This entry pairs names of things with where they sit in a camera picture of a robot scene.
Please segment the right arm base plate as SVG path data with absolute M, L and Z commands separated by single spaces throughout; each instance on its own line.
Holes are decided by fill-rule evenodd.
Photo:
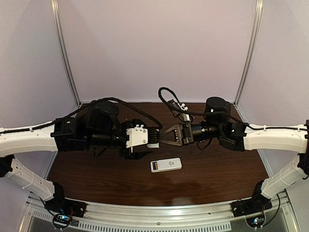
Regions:
M 233 216 L 235 218 L 263 212 L 264 210 L 272 208 L 271 202 L 263 203 L 259 200 L 254 200 L 252 198 L 245 200 L 237 200 L 232 202 L 230 205 Z

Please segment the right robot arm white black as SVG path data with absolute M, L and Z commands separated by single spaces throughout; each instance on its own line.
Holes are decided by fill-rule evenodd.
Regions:
M 184 146 L 191 143 L 219 141 L 219 145 L 233 151 L 287 150 L 298 155 L 273 176 L 256 184 L 252 201 L 266 204 L 277 193 L 309 175 L 309 125 L 290 127 L 258 126 L 248 124 L 230 115 L 231 103 L 220 97 L 206 100 L 204 120 L 199 123 L 178 123 L 163 132 L 174 134 L 174 140 L 162 139 L 163 144 Z

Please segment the white remote control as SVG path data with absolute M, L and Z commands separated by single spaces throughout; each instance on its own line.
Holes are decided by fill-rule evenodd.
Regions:
M 150 162 L 152 173 L 180 170 L 182 167 L 180 158 L 161 159 Z

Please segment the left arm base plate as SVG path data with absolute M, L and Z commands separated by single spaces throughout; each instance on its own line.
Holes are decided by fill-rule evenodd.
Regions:
M 83 218 L 87 204 L 85 202 L 53 198 L 45 202 L 47 210 L 63 213 L 68 216 Z

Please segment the white battery cover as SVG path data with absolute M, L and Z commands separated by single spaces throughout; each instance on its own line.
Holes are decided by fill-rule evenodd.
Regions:
M 147 144 L 148 148 L 159 148 L 159 144 Z

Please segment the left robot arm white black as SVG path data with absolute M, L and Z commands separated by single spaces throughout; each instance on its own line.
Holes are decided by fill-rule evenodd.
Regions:
M 114 101 L 92 101 L 76 112 L 52 122 L 29 128 L 0 130 L 0 176 L 10 178 L 22 188 L 39 196 L 48 209 L 63 211 L 68 206 L 63 187 L 43 179 L 26 168 L 16 154 L 35 151 L 70 152 L 118 149 L 126 159 L 139 159 L 145 153 L 135 153 L 137 146 L 159 144 L 159 131 L 139 119 L 120 123 L 119 108 Z

